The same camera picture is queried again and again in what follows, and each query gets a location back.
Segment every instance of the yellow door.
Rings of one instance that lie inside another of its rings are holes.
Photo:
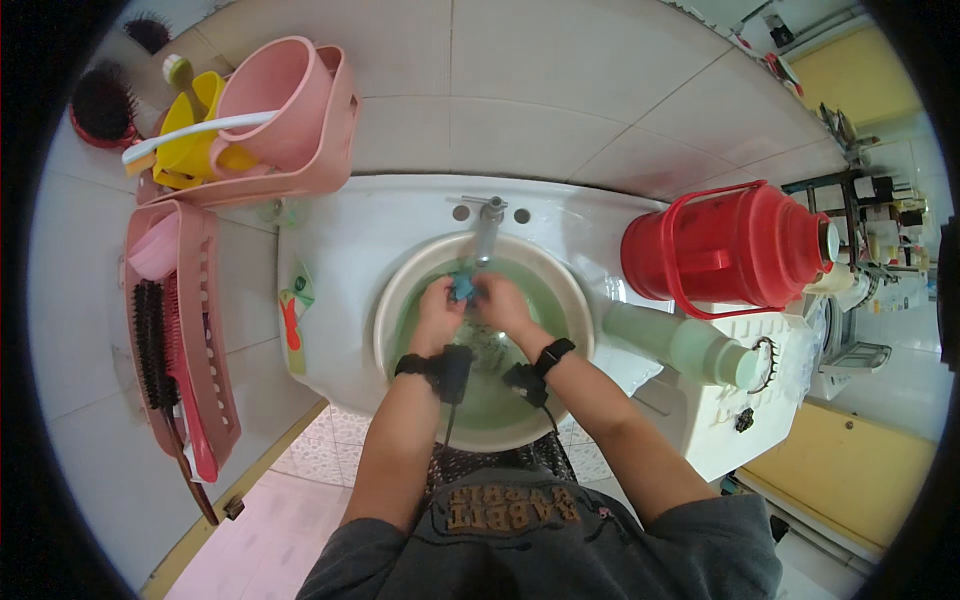
[[[790,435],[742,469],[784,500],[882,552],[920,492],[936,446],[804,403]]]
[[[843,110],[857,127],[917,112],[922,105],[890,43],[876,27],[838,37],[790,61],[804,106]]]

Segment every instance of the red thermos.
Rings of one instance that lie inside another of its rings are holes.
[[[688,204],[701,196],[729,192]],[[670,300],[698,319],[781,311],[839,249],[826,214],[810,214],[766,180],[681,196],[637,217],[620,244],[627,282],[650,300]],[[690,301],[762,308],[713,314]]]

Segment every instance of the gray t-shirt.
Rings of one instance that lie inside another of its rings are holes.
[[[484,468],[439,488],[409,538],[375,518],[338,529],[297,598],[773,598],[768,519],[761,497],[732,495],[644,531],[603,493]]]

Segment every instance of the white toothbrush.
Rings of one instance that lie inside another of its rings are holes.
[[[190,135],[191,133],[209,132],[210,130],[225,130],[233,127],[248,127],[250,125],[263,125],[272,119],[275,114],[276,110],[251,112],[250,114],[238,114],[231,117],[223,117],[222,119],[203,121],[202,123],[190,125],[181,130],[169,132],[159,137],[148,137],[142,142],[133,144],[130,146],[130,148],[125,150],[123,152],[123,156],[121,156],[121,160],[123,160],[124,164],[131,164],[132,162],[148,156],[150,153],[156,150],[158,146],[175,140],[178,137]]]

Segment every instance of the pink floor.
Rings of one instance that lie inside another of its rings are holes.
[[[217,527],[167,599],[292,599],[351,492],[268,470],[244,498],[244,512]]]

